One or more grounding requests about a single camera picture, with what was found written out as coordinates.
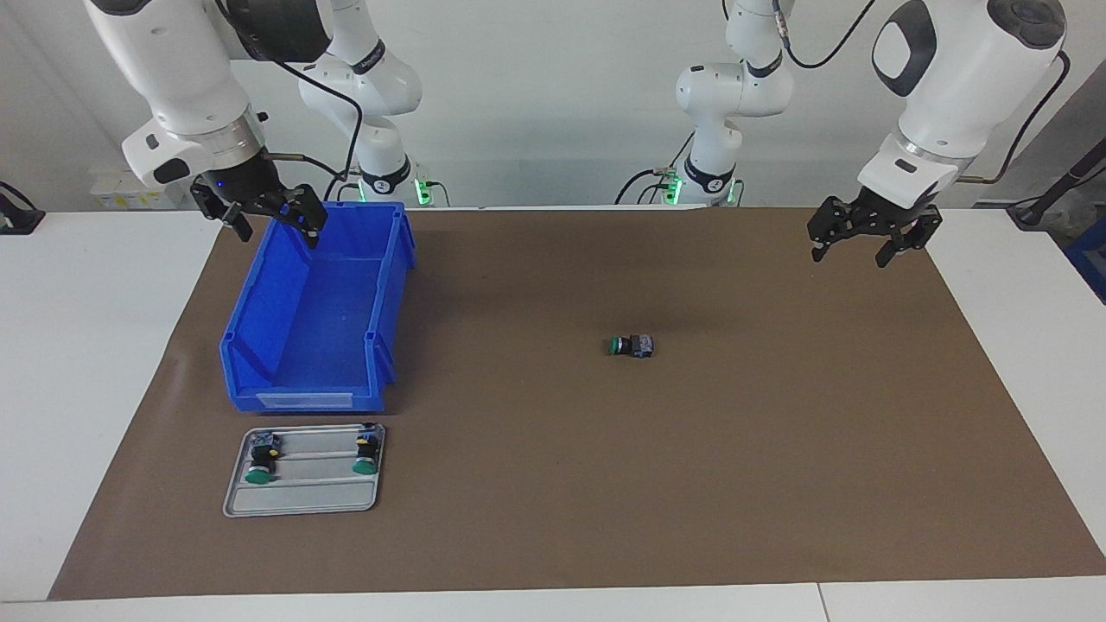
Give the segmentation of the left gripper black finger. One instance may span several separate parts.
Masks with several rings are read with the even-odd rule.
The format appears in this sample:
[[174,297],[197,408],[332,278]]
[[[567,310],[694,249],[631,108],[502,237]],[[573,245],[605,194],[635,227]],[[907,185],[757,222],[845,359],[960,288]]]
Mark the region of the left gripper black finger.
[[887,235],[887,240],[881,245],[879,251],[874,256],[874,263],[878,268],[885,269],[897,256],[916,251],[918,249],[917,235],[915,232],[916,222],[893,225]]
[[807,236],[812,241],[814,263],[821,263],[830,252],[831,245],[841,243],[856,236],[853,216],[854,208],[851,203],[838,197],[826,197],[826,200],[822,201],[807,221]]

